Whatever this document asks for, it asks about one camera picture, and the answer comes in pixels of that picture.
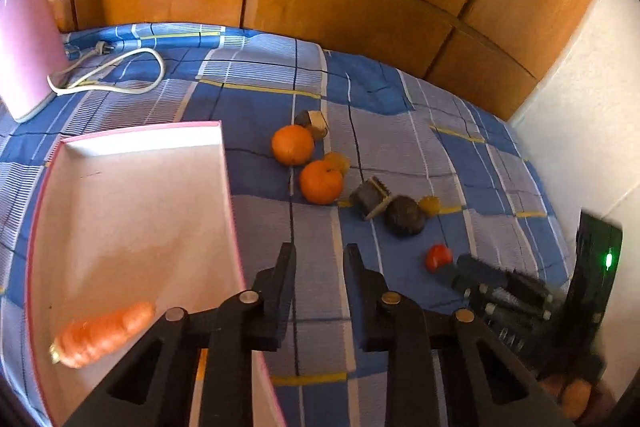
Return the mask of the dark cut wood block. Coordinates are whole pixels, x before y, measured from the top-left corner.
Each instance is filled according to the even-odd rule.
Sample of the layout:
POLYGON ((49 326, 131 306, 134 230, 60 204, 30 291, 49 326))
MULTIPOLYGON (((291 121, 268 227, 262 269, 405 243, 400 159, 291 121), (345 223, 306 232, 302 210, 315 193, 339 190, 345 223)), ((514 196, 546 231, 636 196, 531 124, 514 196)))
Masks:
POLYGON ((364 221, 368 221, 383 212, 394 195, 377 176, 370 176, 349 194, 349 202, 356 208, 364 221))

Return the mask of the small orange fruit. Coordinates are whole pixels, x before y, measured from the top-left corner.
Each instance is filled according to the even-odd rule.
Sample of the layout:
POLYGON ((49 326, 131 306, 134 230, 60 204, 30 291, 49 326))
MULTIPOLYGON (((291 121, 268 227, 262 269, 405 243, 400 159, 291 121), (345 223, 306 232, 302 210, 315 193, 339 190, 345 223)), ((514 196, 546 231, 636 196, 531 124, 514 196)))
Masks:
POLYGON ((577 421, 585 413, 592 390, 592 384, 588 381, 551 375, 538 381, 538 384, 559 404, 565 418, 577 421))

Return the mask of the pink electric kettle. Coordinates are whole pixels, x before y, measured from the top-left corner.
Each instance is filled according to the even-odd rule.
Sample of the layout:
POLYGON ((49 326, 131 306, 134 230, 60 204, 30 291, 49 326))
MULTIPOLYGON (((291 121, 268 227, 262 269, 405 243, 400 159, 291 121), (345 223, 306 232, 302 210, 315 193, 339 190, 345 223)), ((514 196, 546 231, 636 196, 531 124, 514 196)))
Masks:
POLYGON ((48 77, 67 64, 49 0, 1 0, 1 102, 16 122, 50 102, 48 77))

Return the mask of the blue plaid tablecloth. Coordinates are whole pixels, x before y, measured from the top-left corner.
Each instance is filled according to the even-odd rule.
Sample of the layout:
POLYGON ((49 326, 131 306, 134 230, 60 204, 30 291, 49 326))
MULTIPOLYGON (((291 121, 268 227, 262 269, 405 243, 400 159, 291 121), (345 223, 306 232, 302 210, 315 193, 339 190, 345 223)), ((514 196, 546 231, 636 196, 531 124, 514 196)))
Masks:
POLYGON ((451 313, 453 291, 424 267, 444 244, 493 265, 566 287, 574 258, 532 163, 502 120, 386 64, 318 44, 224 26, 132 24, 70 32, 69 58, 106 91, 61 96, 17 124, 1 118, 1 373, 39 426, 41 400, 27 340, 28 236, 38 192, 58 142, 90 132, 168 122, 217 121, 247 277, 273 247, 297 251, 296 299, 283 347, 268 355, 291 426, 379 426, 385 358, 352 343, 342 248, 424 308, 451 313), (328 135, 314 157, 350 160, 345 186, 377 176, 390 191, 435 195, 440 213, 398 239, 382 219, 364 221, 347 202, 311 205, 297 172, 271 154, 271 138, 302 110, 321 110, 328 135))

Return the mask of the tan cut wood block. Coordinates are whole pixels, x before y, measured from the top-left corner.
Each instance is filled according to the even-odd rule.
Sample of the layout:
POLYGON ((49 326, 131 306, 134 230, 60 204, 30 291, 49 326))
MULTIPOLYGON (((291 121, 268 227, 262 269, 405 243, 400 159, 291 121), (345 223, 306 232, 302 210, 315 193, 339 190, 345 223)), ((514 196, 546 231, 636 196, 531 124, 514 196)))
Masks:
POLYGON ((302 110, 294 117, 294 124, 307 129, 314 141, 323 140, 329 133, 329 124, 321 110, 302 110))

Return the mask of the orange carrot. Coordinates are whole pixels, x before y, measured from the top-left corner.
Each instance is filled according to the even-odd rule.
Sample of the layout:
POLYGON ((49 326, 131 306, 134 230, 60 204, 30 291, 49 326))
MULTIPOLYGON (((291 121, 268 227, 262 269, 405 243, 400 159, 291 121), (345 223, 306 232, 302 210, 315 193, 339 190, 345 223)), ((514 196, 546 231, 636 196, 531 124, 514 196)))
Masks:
POLYGON ((153 303, 141 301, 99 317, 73 321, 53 339, 49 348, 51 361, 71 369, 90 365, 125 346, 149 326, 154 315, 153 303))

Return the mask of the orange mandarin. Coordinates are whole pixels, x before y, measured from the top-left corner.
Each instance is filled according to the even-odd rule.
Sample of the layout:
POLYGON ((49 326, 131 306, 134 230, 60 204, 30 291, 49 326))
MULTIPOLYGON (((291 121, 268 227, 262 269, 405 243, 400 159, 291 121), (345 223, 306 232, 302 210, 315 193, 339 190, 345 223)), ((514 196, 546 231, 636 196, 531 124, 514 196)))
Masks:
POLYGON ((306 128, 290 124, 273 133, 271 150, 281 165, 305 165, 314 153, 314 138, 306 128))
POLYGON ((340 170, 322 159, 311 161, 299 173, 298 183, 307 202, 331 205, 340 197, 344 179, 340 170))

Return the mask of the small red tomato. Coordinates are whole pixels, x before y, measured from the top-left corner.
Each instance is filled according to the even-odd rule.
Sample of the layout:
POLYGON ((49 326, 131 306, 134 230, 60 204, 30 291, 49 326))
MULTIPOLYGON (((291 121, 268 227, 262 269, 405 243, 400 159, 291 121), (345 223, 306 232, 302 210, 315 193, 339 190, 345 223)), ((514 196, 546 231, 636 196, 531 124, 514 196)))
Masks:
POLYGON ((444 265, 454 262, 452 252, 444 244, 433 245, 426 253, 424 265, 428 273, 436 273, 444 265))

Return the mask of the dark round fruit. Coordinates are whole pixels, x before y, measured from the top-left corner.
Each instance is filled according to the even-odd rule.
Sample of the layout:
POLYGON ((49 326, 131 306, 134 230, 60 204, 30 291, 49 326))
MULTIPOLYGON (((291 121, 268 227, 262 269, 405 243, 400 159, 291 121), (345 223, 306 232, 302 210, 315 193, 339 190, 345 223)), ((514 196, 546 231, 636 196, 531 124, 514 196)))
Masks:
POLYGON ((425 222, 425 213, 409 196, 396 196, 384 211, 384 225, 397 237, 420 234, 425 227, 425 222))

